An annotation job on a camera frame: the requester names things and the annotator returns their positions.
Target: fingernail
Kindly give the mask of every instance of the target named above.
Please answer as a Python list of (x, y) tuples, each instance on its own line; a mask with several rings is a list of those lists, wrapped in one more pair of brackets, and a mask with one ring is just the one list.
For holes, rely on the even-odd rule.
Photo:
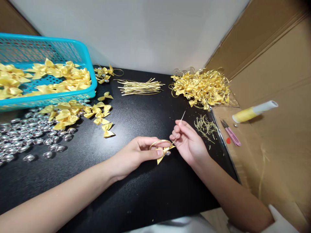
[(159, 158), (163, 156), (163, 150), (162, 149), (157, 149), (156, 152), (157, 152)]

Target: hand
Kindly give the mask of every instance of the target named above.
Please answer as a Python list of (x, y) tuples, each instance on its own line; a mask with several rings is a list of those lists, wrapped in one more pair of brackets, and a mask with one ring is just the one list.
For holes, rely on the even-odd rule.
[(209, 157), (202, 138), (186, 121), (175, 121), (176, 125), (169, 139), (173, 142), (183, 159), (192, 167)]
[(158, 141), (157, 137), (137, 137), (130, 141), (123, 149), (105, 162), (109, 163), (112, 177), (122, 180), (139, 165), (147, 160), (155, 160), (163, 156), (163, 147), (169, 147), (169, 142), (159, 142), (149, 150), (149, 146)]

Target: spool of thread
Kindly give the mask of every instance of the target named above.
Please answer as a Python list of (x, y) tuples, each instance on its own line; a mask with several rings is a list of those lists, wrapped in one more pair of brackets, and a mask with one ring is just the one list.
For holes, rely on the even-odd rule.
[(250, 107), (248, 109), (242, 110), (242, 111), (234, 114), (232, 116), (232, 119), (236, 123), (241, 123), (244, 121), (248, 121), (248, 120), (262, 114), (263, 112), (268, 111), (268, 110), (273, 109), (273, 108), (276, 108), (278, 106), (279, 105), (276, 102), (270, 100), (270, 101), (263, 103), (263, 104), (260, 104), (258, 106)]

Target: basket rim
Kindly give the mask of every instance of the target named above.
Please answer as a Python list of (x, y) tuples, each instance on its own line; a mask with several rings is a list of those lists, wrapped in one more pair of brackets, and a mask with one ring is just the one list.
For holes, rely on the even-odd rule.
[(69, 42), (69, 43), (76, 43), (82, 47), (83, 52), (85, 53), (85, 67), (90, 72), (92, 84), (90, 87), (84, 90), (78, 91), (71, 91), (71, 92), (62, 92), (62, 93), (53, 93), (53, 94), (46, 94), (46, 95), (36, 95), (36, 96), (27, 96), (27, 97), (20, 97), (20, 98), (13, 98), (13, 99), (4, 99), (0, 100), (0, 106), (3, 105), (12, 105), (12, 104), (20, 104), (20, 103), (28, 103), (28, 102), (35, 102), (35, 101), (42, 101), (47, 99), (56, 99), (60, 97), (67, 97), (72, 95), (81, 95), (87, 94), (90, 91), (94, 91), (97, 87), (97, 80), (95, 77), (95, 72), (93, 68), (93, 64), (91, 61), (90, 54), (85, 44), (80, 41), (72, 40), (72, 39), (64, 39), (64, 38), (54, 38), (54, 37), (40, 37), (40, 36), (27, 36), (27, 35), (19, 35), (19, 34), (9, 34), (9, 33), (0, 33), (0, 37), (2, 38), (16, 38), (16, 39), (35, 39), (41, 41), (61, 41), (61, 42)]

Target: small scissors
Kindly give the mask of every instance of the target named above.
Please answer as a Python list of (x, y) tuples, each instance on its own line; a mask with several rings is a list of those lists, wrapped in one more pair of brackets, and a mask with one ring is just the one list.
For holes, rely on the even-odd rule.
[(221, 124), (223, 125), (223, 127), (225, 128), (225, 130), (227, 131), (227, 133), (229, 134), (229, 136), (231, 137), (233, 143), (236, 146), (241, 146), (241, 142), (239, 141), (239, 139), (236, 137), (236, 135), (234, 134), (234, 132), (232, 132), (232, 130), (230, 129), (230, 127), (228, 126), (228, 124), (225, 122), (225, 120), (220, 121)]

